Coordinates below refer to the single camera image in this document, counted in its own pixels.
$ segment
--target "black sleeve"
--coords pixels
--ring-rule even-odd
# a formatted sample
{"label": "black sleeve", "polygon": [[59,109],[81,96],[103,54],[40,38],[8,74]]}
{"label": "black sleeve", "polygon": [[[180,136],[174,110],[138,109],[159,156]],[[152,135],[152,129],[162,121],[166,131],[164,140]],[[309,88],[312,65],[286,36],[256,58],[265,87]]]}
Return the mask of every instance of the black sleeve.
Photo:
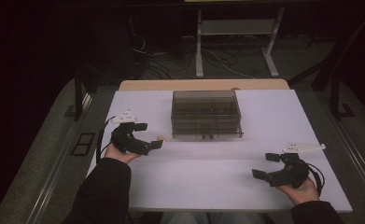
{"label": "black sleeve", "polygon": [[294,224],[343,224],[339,214],[327,202],[308,202],[291,210]]}
{"label": "black sleeve", "polygon": [[130,167],[114,159],[101,159],[77,191],[63,223],[124,223],[129,206]]}

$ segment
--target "white table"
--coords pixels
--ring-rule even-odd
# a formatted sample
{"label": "white table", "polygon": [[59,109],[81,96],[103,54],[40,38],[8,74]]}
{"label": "white table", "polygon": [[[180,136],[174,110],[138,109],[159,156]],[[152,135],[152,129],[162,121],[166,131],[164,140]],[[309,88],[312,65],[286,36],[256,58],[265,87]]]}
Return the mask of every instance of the white table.
{"label": "white table", "polygon": [[[283,211],[292,203],[286,195],[253,178],[251,170],[281,170],[282,162],[266,161],[267,152],[282,153],[288,141],[318,144],[302,106],[291,90],[236,91],[244,132],[228,141],[180,142],[171,132],[172,91],[117,91],[107,118],[131,109],[147,130],[134,136],[143,141],[162,135],[167,142],[130,163],[131,211]],[[103,146],[116,125],[105,129]],[[322,150],[301,153],[326,177],[321,199],[338,212],[351,205]],[[95,157],[91,169],[95,166]]]}

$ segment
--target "dark background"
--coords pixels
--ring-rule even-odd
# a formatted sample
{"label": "dark background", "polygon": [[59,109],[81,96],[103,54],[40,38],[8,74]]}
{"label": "dark background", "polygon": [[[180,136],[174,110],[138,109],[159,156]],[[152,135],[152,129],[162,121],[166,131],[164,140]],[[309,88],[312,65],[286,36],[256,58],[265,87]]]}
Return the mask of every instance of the dark background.
{"label": "dark background", "polygon": [[[196,14],[162,12],[138,13],[141,20],[136,21],[134,32],[177,54],[180,36],[195,35]],[[311,35],[314,41],[336,38],[358,12],[359,7],[347,1],[287,8],[279,36]],[[99,85],[139,78],[130,50],[129,15],[64,10],[53,1],[0,1],[0,202],[58,93],[75,72],[91,92]],[[361,60],[365,59],[365,34],[358,41],[361,44],[354,45],[346,57],[348,67],[341,71],[352,86],[360,75],[354,90],[365,102],[365,60]]]}

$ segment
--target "person's left hand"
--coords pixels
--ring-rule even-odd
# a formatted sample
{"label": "person's left hand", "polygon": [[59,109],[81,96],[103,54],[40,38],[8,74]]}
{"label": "person's left hand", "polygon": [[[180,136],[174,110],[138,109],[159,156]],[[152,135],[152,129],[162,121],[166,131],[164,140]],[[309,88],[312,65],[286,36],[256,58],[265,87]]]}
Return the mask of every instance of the person's left hand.
{"label": "person's left hand", "polygon": [[138,157],[140,157],[140,155],[135,153],[120,152],[112,143],[107,146],[105,152],[105,158],[112,158],[118,161],[122,161],[126,164],[128,164],[130,161]]}

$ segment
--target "person's right hand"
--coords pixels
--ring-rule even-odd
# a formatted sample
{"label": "person's right hand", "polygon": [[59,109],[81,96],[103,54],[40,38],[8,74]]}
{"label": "person's right hand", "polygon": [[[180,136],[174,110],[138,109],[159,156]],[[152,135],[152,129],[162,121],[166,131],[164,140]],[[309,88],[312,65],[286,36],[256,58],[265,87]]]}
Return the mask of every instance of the person's right hand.
{"label": "person's right hand", "polygon": [[277,188],[286,193],[295,205],[311,201],[319,201],[316,185],[310,177],[307,177],[307,179],[297,189],[294,189],[291,185],[280,186]]}

